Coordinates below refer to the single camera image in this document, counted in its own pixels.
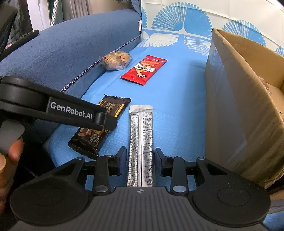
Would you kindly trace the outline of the person's left hand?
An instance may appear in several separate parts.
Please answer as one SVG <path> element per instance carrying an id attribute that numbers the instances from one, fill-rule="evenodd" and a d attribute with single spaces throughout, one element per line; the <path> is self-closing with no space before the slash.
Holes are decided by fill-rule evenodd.
<path id="1" fill-rule="evenodd" d="M 9 149 L 5 157 L 1 154 L 1 214 L 5 210 L 7 195 L 13 184 L 13 178 L 17 169 L 18 162 L 23 152 L 24 143 L 20 137 Z"/>

